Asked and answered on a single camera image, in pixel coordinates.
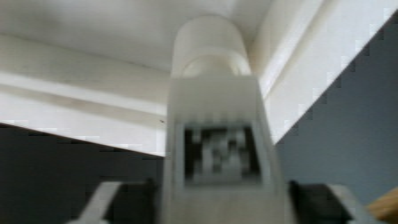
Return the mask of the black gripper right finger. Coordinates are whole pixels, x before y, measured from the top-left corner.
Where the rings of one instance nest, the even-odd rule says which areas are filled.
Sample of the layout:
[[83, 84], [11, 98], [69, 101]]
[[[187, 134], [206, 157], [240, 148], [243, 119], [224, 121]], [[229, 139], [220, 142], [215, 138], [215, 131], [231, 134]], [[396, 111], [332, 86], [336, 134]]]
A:
[[291, 181], [288, 195], [288, 224], [380, 224], [343, 185]]

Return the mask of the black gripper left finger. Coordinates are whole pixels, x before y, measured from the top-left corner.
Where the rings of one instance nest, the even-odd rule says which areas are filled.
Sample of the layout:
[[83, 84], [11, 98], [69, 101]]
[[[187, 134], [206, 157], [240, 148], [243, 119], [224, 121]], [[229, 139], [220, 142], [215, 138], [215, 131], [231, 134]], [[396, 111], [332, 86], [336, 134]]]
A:
[[101, 182], [80, 216], [66, 224], [156, 224], [158, 185], [139, 182]]

